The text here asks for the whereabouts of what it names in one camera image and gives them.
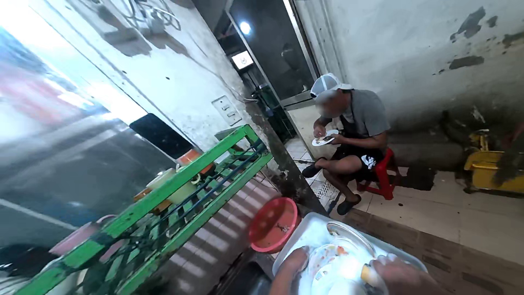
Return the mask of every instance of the wall plate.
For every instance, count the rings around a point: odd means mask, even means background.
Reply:
[[[242,117],[240,117],[237,110],[226,96],[213,100],[211,104],[230,126],[233,126],[236,122],[242,120]]]

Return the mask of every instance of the ceiling light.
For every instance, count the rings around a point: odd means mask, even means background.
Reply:
[[[249,35],[249,32],[251,32],[251,26],[246,22],[241,22],[240,30],[242,31],[242,33],[244,33],[244,35]]]

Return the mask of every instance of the hand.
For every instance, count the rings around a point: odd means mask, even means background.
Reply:
[[[335,139],[332,140],[330,142],[330,144],[343,144],[344,143],[344,138],[342,135],[340,134],[331,134],[330,136],[334,137]]]
[[[313,129],[313,136],[315,138],[319,138],[319,137],[322,137],[322,136],[325,136],[325,135],[326,135],[326,127],[324,127],[322,125],[317,125]]]
[[[405,263],[396,255],[380,255],[370,264],[386,283],[390,295],[444,294],[429,274]]]
[[[309,247],[303,246],[295,249],[291,254],[282,262],[282,269],[288,270],[296,275],[302,271],[308,264],[309,259]]]

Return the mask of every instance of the red plastic basin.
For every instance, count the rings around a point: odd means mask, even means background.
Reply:
[[[280,252],[300,220],[292,199],[276,198],[267,202],[249,226],[251,247],[263,253]]]

